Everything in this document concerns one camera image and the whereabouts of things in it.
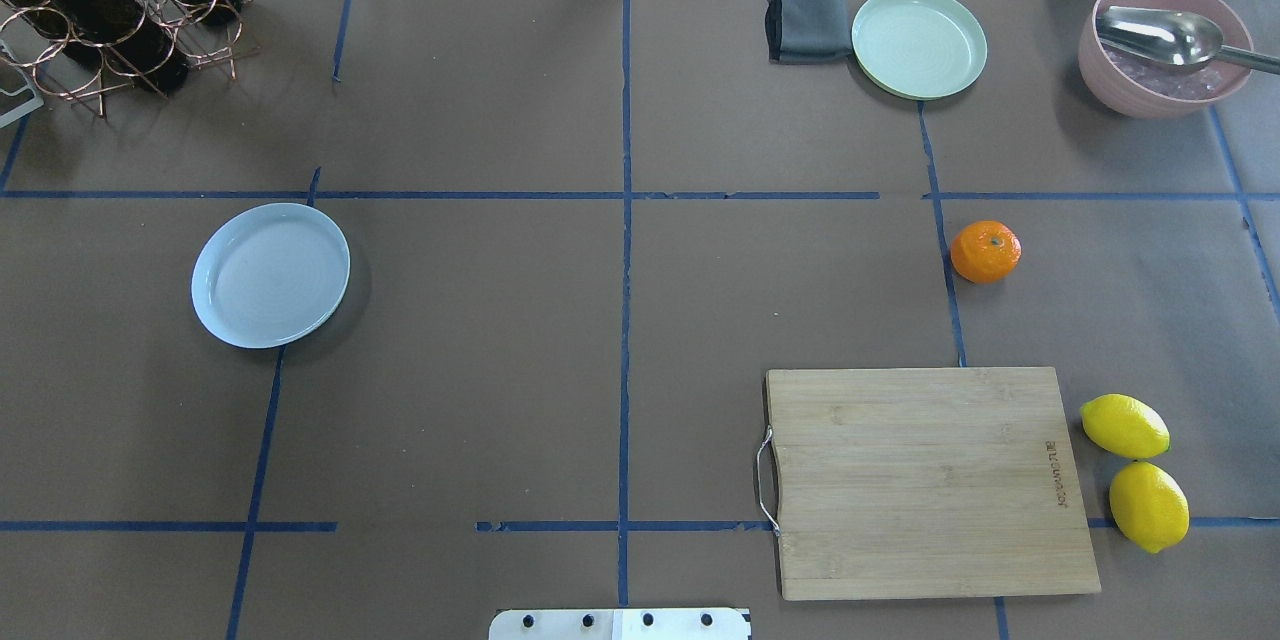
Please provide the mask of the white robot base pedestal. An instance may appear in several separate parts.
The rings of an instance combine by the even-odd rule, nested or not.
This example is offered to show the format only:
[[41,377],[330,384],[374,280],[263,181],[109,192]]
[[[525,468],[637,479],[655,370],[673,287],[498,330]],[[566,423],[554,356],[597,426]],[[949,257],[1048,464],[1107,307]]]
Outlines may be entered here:
[[750,612],[731,607],[509,609],[489,639],[751,639]]

